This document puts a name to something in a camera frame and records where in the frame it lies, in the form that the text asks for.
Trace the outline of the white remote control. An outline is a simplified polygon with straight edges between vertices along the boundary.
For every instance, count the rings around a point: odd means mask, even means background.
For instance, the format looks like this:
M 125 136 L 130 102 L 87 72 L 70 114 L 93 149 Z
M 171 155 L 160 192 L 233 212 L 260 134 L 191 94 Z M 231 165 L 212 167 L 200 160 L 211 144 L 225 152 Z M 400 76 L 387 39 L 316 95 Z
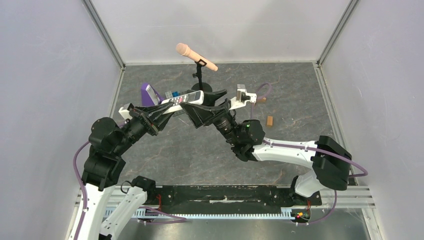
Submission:
M 190 92 L 183 95 L 165 99 L 161 102 L 161 104 L 163 105 L 167 103 L 172 103 L 172 106 L 163 113 L 163 114 L 169 114 L 169 113 L 181 111 L 182 103 L 201 105 L 203 101 L 204 101 L 204 92 L 202 90 L 197 90 L 194 92 Z

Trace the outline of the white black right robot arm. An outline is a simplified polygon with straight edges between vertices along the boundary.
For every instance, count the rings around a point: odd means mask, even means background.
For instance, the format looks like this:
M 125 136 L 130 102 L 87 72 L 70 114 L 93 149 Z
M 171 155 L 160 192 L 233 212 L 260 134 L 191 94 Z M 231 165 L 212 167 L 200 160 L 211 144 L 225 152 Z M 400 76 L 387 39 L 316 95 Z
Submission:
M 237 123 L 231 111 L 255 103 L 257 94 L 238 88 L 236 96 L 218 106 L 203 105 L 205 93 L 189 93 L 177 103 L 196 128 L 214 125 L 230 144 L 232 152 L 243 161 L 275 161 L 309 168 L 296 176 L 289 189 L 289 199 L 302 204 L 312 194 L 328 188 L 345 191 L 350 178 L 352 156 L 331 137 L 321 135 L 317 141 L 283 141 L 267 138 L 257 119 Z

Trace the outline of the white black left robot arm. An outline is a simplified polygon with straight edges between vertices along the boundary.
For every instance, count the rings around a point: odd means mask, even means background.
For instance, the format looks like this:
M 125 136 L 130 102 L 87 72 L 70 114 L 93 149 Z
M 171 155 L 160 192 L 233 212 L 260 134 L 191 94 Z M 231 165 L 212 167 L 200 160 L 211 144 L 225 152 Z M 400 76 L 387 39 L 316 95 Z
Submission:
M 142 204 L 157 198 L 155 181 L 138 176 L 123 201 L 107 218 L 104 214 L 126 162 L 123 154 L 145 134 L 156 136 L 165 128 L 172 103 L 155 106 L 127 106 L 129 118 L 119 126 L 111 117 L 102 117 L 91 126 L 88 158 L 82 173 L 75 173 L 82 192 L 70 240 L 116 240 Z

